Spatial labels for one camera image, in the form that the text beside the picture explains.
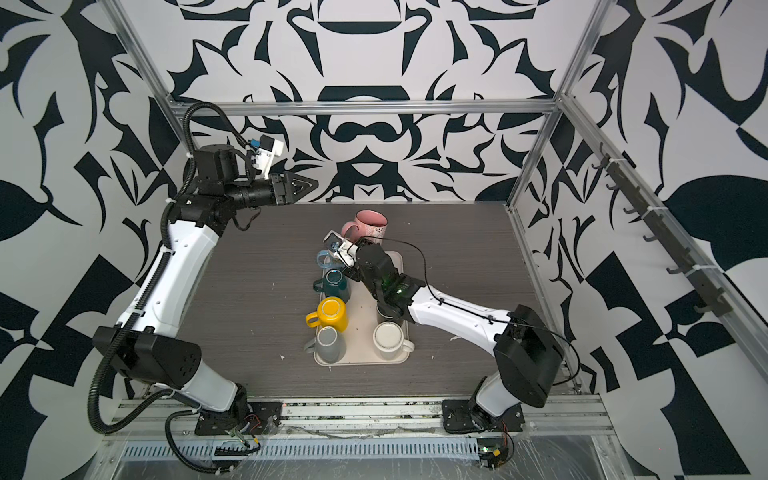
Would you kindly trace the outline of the pink floral mug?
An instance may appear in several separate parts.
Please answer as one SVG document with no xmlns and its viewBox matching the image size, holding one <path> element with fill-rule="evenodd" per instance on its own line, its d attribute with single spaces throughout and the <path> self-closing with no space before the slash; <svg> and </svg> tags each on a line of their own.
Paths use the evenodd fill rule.
<svg viewBox="0 0 768 480">
<path fill-rule="evenodd" d="M 388 226 L 387 217 L 375 210 L 360 210 L 341 229 L 341 235 L 352 242 L 360 239 L 381 243 Z"/>
</svg>

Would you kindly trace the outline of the dark green mug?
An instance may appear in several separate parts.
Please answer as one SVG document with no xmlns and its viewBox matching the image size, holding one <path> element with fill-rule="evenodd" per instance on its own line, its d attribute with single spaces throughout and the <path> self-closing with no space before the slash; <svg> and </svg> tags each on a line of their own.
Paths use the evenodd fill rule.
<svg viewBox="0 0 768 480">
<path fill-rule="evenodd" d="M 348 279 L 339 269 L 328 269 L 320 279 L 313 282 L 313 290 L 326 298 L 337 297 L 343 302 L 351 298 Z"/>
</svg>

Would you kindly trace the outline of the light blue mug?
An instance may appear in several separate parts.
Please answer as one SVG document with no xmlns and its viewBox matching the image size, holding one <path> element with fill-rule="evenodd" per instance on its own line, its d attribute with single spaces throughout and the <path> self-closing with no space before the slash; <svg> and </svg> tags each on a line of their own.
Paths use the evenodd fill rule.
<svg viewBox="0 0 768 480">
<path fill-rule="evenodd" d="M 317 265 L 323 270 L 343 269 L 345 264 L 337 259 L 330 250 L 321 250 L 316 255 Z"/>
</svg>

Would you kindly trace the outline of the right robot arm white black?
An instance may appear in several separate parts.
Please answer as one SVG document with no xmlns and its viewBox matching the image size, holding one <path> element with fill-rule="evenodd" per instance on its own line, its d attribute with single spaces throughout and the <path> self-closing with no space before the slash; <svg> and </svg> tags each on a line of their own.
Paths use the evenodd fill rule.
<svg viewBox="0 0 768 480">
<path fill-rule="evenodd" d="M 423 278 L 400 272 L 382 246 L 354 245 L 352 277 L 362 282 L 389 316 L 434 327 L 489 353 L 496 372 L 484 378 L 470 401 L 476 415 L 497 419 L 525 404 L 541 408 L 565 359 L 566 339 L 524 305 L 514 310 L 483 307 L 445 294 Z"/>
</svg>

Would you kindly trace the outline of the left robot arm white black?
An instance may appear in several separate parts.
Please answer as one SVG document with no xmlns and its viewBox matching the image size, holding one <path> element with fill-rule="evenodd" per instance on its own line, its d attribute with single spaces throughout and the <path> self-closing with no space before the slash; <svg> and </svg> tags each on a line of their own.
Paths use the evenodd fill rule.
<svg viewBox="0 0 768 480">
<path fill-rule="evenodd" d="M 219 431 L 241 431 L 250 413 L 246 389 L 209 367 L 199 345 L 177 335 L 213 249 L 227 226 L 238 223 L 238 212 L 294 204 L 317 189 L 318 182 L 290 171 L 272 172 L 283 146 L 266 136 L 248 141 L 234 132 L 234 145 L 197 147 L 191 119 L 200 110 L 213 111 L 228 130 L 234 128 L 214 103 L 195 102 L 184 113 L 188 161 L 182 187 L 167 200 L 161 215 L 158 257 L 116 324 L 98 328 L 93 337 L 103 358 L 86 410 L 98 434 L 122 430 L 162 397 L 176 398 L 191 414 L 213 421 Z M 159 388 L 115 423 L 106 422 L 100 411 L 100 393 L 111 372 Z"/>
</svg>

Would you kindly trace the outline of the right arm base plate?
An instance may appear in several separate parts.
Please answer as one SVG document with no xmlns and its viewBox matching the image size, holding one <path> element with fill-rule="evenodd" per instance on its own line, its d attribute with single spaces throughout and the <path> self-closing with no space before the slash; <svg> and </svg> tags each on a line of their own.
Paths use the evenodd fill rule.
<svg viewBox="0 0 768 480">
<path fill-rule="evenodd" d="M 522 432 L 525 417 L 520 404 L 507 409 L 503 416 L 492 417 L 470 399 L 443 400 L 442 427 L 449 434 L 464 435 L 488 431 Z"/>
</svg>

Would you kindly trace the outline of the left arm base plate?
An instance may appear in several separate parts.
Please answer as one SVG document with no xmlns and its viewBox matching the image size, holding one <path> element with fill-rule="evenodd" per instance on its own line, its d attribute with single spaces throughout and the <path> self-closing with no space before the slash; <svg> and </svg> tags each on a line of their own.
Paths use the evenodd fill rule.
<svg viewBox="0 0 768 480">
<path fill-rule="evenodd" d="M 243 435 L 262 435 L 281 423 L 283 403 L 279 401 L 248 402 L 247 407 L 235 405 L 232 411 L 202 410 L 194 433 L 197 436 L 226 435 L 237 428 Z"/>
</svg>

